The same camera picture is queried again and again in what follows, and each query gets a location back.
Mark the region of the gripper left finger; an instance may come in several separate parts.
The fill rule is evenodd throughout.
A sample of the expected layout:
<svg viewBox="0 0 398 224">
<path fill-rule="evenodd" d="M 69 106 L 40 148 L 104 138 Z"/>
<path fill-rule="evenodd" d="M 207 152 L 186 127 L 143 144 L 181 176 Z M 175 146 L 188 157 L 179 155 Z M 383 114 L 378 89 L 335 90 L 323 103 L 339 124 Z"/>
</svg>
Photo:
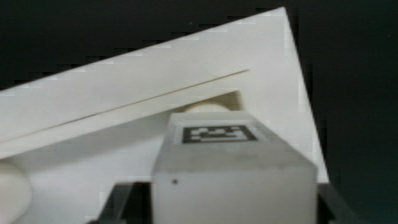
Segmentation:
<svg viewBox="0 0 398 224">
<path fill-rule="evenodd" d="M 113 185 L 99 216 L 87 224 L 152 224 L 147 182 Z"/>
</svg>

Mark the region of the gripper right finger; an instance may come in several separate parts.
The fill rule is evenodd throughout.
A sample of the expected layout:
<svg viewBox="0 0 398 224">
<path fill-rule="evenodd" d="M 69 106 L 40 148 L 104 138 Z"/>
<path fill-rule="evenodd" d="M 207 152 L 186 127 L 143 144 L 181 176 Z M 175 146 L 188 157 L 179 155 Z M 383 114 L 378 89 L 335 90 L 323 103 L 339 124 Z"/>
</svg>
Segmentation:
<svg viewBox="0 0 398 224">
<path fill-rule="evenodd" d="M 362 224 L 342 196 L 326 183 L 317 185 L 316 224 Z"/>
</svg>

